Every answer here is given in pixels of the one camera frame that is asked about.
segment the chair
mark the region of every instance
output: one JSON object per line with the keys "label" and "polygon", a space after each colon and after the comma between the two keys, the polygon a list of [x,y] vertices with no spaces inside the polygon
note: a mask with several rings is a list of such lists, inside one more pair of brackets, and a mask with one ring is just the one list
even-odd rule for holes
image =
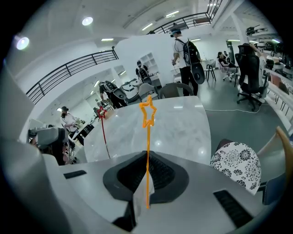
{"label": "chair", "polygon": [[[248,100],[252,105],[252,111],[254,111],[254,101],[256,101],[259,106],[262,104],[258,99],[252,96],[252,94],[261,93],[263,89],[263,87],[259,86],[258,80],[260,59],[254,54],[237,53],[235,54],[235,57],[241,71],[239,84],[243,91],[242,93],[238,93],[237,96],[244,96],[244,98],[237,101],[237,104],[243,100]],[[244,83],[245,76],[248,76],[248,84]]]}
{"label": "chair", "polygon": [[144,84],[150,84],[152,85],[152,79],[150,77],[146,77],[142,81]]}
{"label": "chair", "polygon": [[154,99],[155,97],[159,99],[159,96],[157,94],[157,89],[155,86],[152,86],[148,83],[142,84],[138,91],[138,95],[141,102],[147,101],[147,96],[149,94],[152,96],[152,99]]}
{"label": "chair", "polygon": [[277,159],[284,157],[285,160],[285,173],[282,171],[280,175],[274,175],[272,179],[264,179],[265,182],[261,183],[258,192],[262,191],[262,201],[264,205],[269,205],[278,200],[286,189],[290,179],[293,175],[293,148],[290,145],[287,135],[280,127],[277,127],[276,133],[270,141],[257,153],[261,167],[263,168],[261,177],[265,178],[276,174],[275,168],[282,165],[276,165]]}
{"label": "chair", "polygon": [[231,78],[230,78],[230,74],[232,74],[231,71],[228,71],[227,67],[223,67],[221,65],[221,63],[219,62],[219,60],[217,59],[217,63],[218,63],[218,68],[221,70],[222,73],[225,73],[226,75],[223,77],[223,80],[225,80],[227,77],[229,78],[229,81],[232,82]]}
{"label": "chair", "polygon": [[239,66],[236,67],[236,73],[235,73],[235,83],[234,83],[234,87],[236,87],[236,81],[237,81],[237,77],[241,76],[241,72],[238,72]]}
{"label": "chair", "polygon": [[216,68],[216,61],[212,59],[210,66],[212,66],[212,68]]}
{"label": "chair", "polygon": [[212,78],[215,79],[215,81],[217,81],[215,73],[214,73],[214,69],[212,68],[211,65],[207,64],[206,69],[203,69],[203,70],[206,72],[207,81],[209,81],[210,72],[212,74]]}
{"label": "chair", "polygon": [[170,83],[170,84],[165,85],[160,90],[159,98],[162,99],[163,95],[165,98],[179,97],[179,92],[178,92],[177,87],[186,89],[189,92],[189,94],[191,96],[193,96],[192,89],[188,85],[182,84],[182,83]]}

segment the staircase railing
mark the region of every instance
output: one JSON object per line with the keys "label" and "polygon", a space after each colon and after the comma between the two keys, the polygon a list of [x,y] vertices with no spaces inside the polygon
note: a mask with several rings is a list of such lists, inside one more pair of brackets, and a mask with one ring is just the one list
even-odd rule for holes
{"label": "staircase railing", "polygon": [[26,95],[37,104],[54,87],[67,78],[92,66],[119,59],[114,50],[105,50],[74,59],[56,68],[40,79]]}

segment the person sitting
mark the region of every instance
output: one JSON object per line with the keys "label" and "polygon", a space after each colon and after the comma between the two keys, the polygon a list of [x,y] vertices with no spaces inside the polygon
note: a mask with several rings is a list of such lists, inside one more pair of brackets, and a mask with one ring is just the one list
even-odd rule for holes
{"label": "person sitting", "polygon": [[217,58],[219,60],[219,63],[221,64],[221,66],[224,67],[225,69],[227,69],[228,72],[231,72],[231,73],[236,72],[236,66],[233,63],[228,64],[226,59],[224,58],[224,54],[222,52],[218,52]]}
{"label": "person sitting", "polygon": [[224,59],[227,61],[227,63],[230,63],[230,57],[229,54],[227,54],[226,50],[224,50]]}

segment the marble table top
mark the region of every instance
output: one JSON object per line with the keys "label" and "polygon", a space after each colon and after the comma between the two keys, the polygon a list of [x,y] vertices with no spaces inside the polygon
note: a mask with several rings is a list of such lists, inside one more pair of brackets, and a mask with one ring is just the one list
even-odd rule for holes
{"label": "marble table top", "polygon": [[[150,149],[206,165],[211,160],[211,133],[206,112],[197,96],[166,98],[153,101],[157,108],[151,127]],[[146,108],[148,118],[151,109]],[[110,158],[147,149],[147,129],[142,128],[139,104],[114,110],[104,120]],[[85,138],[88,162],[108,159],[102,125],[97,125]]]}

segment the cable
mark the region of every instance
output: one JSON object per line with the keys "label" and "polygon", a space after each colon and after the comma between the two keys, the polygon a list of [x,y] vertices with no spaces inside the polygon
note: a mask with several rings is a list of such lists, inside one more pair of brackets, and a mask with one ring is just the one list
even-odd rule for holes
{"label": "cable", "polygon": [[256,114],[260,111],[260,108],[257,112],[247,112],[247,111],[242,111],[242,110],[206,110],[206,112],[235,112],[235,111],[239,111],[239,112],[247,112],[247,113]]}
{"label": "cable", "polygon": [[175,66],[173,65],[173,67],[174,67],[174,70],[175,70],[175,72],[177,73],[177,75],[179,74],[178,72],[177,72],[177,70],[176,70],[176,68],[175,68]]}

